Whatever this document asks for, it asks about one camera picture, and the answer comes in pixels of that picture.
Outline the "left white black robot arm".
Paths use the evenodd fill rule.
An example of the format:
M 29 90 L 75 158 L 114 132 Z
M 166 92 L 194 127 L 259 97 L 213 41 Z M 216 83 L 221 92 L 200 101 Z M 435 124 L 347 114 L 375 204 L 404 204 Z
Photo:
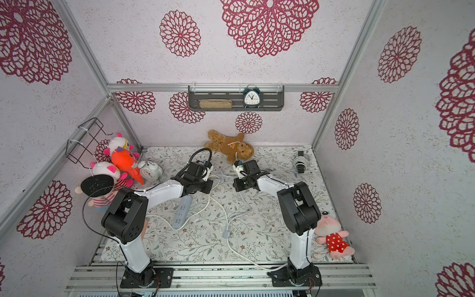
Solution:
M 209 179 L 213 169 L 211 159 L 211 149 L 199 149 L 192 154 L 188 164 L 168 181 L 142 191 L 123 188 L 116 194 L 101 225 L 118 242 L 130 272 L 149 271 L 152 264 L 142 239 L 147 212 L 172 199 L 197 192 L 209 194 L 214 183 Z

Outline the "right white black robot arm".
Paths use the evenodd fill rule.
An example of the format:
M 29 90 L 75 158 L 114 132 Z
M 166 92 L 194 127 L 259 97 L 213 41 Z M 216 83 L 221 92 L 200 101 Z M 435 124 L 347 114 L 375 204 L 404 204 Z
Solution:
M 255 189 L 278 199 L 283 221 L 292 233 L 288 268 L 304 272 L 312 264 L 309 256 L 311 240 L 320 210 L 305 182 L 289 184 L 261 170 L 255 160 L 235 161 L 233 170 L 237 174 L 233 186 L 237 192 Z

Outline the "pink power strip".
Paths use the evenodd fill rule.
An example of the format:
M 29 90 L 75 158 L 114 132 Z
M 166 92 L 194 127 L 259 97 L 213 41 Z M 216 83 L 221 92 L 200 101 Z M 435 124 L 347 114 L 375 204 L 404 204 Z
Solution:
M 143 240 L 144 239 L 144 236 L 145 236 L 145 233 L 147 231 L 147 228 L 148 228 L 148 220 L 145 219 L 144 220 L 144 223 L 143 223 L 143 228 L 142 228 L 142 231 L 141 231 L 141 239 Z

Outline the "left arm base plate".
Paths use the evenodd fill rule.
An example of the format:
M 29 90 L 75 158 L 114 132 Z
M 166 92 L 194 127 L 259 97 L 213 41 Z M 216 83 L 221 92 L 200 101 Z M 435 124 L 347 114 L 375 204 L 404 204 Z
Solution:
M 169 288 L 173 279 L 172 268 L 146 268 L 143 272 L 133 272 L 126 267 L 120 288 Z

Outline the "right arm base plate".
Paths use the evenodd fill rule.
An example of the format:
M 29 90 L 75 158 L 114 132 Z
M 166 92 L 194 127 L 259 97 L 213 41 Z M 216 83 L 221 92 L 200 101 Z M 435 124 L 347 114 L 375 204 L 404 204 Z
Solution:
M 284 267 L 267 275 L 274 287 L 320 287 L 323 284 L 319 268 L 314 264 L 303 269 Z

